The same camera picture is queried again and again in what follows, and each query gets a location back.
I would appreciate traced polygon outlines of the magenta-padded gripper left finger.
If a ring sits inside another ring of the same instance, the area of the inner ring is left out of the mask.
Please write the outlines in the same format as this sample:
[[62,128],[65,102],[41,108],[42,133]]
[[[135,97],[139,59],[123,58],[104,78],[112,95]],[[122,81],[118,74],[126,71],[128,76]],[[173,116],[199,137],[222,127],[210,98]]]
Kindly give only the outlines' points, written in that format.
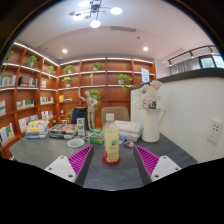
[[69,157],[59,156],[46,168],[46,171],[82,186],[93,155],[94,146],[89,145]]

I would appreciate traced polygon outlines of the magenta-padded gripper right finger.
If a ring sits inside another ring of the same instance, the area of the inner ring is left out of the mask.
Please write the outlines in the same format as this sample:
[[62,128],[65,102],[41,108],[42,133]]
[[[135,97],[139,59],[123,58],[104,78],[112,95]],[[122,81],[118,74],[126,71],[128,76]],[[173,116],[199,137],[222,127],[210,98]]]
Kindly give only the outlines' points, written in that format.
[[180,170],[180,167],[168,156],[161,157],[151,151],[135,146],[133,155],[139,169],[142,183],[147,185]]

